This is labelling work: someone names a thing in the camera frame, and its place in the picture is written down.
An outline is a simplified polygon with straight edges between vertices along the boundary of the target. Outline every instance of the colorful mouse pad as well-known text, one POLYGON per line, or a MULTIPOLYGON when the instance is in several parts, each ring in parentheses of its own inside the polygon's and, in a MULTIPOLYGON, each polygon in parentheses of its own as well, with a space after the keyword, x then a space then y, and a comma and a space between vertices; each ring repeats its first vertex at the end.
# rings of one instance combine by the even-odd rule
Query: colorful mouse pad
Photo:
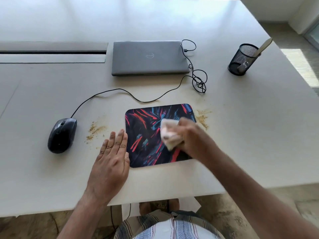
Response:
POLYGON ((196 122, 189 104, 128 110, 125 114, 125 123, 130 166, 139 168, 190 159, 191 157, 178 148, 169 152, 160 137, 162 118, 179 120, 181 117, 196 122))

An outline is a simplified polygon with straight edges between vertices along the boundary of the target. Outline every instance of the tiled floor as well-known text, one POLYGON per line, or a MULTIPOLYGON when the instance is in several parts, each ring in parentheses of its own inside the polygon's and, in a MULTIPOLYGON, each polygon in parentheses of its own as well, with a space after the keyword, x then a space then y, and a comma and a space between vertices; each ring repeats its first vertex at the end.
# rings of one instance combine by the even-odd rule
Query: tiled floor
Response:
MULTIPOLYGON (((319 52, 302 36, 297 35, 288 24, 262 24, 275 43, 287 56, 301 76, 315 90, 319 90, 319 52)), ((277 197, 297 213, 319 227, 319 184, 271 189, 277 197)), ((226 239, 258 238, 237 205, 227 194, 200 196, 202 205, 198 213, 222 232, 226 239)), ((157 202, 165 207, 165 201, 157 202)), ((0 238, 53 239, 57 229, 61 231, 72 211, 23 215, 0 218, 0 238)), ((112 207, 115 225, 122 221, 121 206, 112 207)), ((113 231, 110 207, 102 217, 94 237, 102 239, 113 231)))

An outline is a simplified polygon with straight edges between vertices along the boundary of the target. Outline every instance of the laptop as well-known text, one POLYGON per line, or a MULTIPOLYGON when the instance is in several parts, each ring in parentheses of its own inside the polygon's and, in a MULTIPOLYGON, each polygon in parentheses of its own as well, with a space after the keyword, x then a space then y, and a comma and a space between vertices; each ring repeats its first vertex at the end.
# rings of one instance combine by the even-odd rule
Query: laptop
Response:
POLYGON ((188 73, 181 41, 114 42, 113 76, 188 73))

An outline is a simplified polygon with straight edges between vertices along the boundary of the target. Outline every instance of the dell logo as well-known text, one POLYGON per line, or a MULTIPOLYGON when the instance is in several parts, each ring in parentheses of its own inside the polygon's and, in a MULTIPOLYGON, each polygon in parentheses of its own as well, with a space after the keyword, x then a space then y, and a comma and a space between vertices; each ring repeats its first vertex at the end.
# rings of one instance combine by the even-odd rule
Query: dell logo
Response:
POLYGON ((149 59, 151 59, 151 58, 154 57, 154 54, 153 54, 153 53, 149 53, 149 54, 146 55, 146 57, 149 58, 149 59))

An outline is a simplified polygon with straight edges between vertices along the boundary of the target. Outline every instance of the forearm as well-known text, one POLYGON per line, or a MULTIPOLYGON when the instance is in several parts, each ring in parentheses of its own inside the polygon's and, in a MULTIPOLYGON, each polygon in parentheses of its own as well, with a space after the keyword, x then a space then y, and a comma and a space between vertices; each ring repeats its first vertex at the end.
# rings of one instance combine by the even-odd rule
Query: forearm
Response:
POLYGON ((205 164, 224 186, 261 239, 319 238, 319 230, 261 187, 226 154, 205 164))
POLYGON ((103 212, 104 207, 84 194, 59 234, 58 239, 92 238, 103 212))

